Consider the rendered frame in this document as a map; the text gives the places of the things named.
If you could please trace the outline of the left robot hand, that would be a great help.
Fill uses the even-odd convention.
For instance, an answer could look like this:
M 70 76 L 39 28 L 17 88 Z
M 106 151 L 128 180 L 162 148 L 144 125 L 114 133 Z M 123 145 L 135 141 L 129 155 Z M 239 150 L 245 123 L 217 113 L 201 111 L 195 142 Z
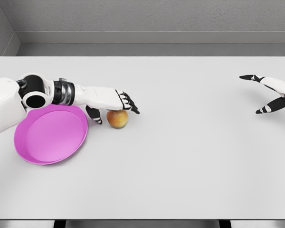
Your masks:
M 102 124 L 100 109 L 109 111 L 130 110 L 136 114 L 140 113 L 126 92 L 114 88 L 91 86 L 85 90 L 83 98 L 89 117 L 98 124 Z

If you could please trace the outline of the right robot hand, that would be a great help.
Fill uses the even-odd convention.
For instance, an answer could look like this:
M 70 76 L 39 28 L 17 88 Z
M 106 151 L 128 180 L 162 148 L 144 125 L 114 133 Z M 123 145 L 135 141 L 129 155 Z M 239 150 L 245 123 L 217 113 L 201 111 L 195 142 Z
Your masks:
M 285 81 L 266 76 L 258 77 L 257 75 L 243 75 L 239 76 L 239 78 L 243 80 L 258 82 L 280 95 L 277 99 L 274 99 L 264 107 L 256 110 L 256 114 L 272 113 L 285 108 Z

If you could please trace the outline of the red-yellow apple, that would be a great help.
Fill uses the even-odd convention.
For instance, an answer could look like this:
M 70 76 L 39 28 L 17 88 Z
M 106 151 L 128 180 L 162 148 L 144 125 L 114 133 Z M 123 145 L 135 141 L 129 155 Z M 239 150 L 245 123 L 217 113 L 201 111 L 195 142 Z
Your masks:
M 113 128 L 120 129 L 128 123 L 128 112 L 125 110 L 108 111 L 106 118 Z

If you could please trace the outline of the pink round plate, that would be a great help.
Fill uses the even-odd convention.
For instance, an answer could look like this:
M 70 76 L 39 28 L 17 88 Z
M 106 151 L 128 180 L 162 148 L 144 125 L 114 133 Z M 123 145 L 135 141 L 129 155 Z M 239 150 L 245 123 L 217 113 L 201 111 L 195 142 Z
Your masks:
M 53 164 L 74 154 L 87 131 L 87 117 L 80 107 L 51 104 L 28 112 L 15 130 L 14 146 L 32 164 Z

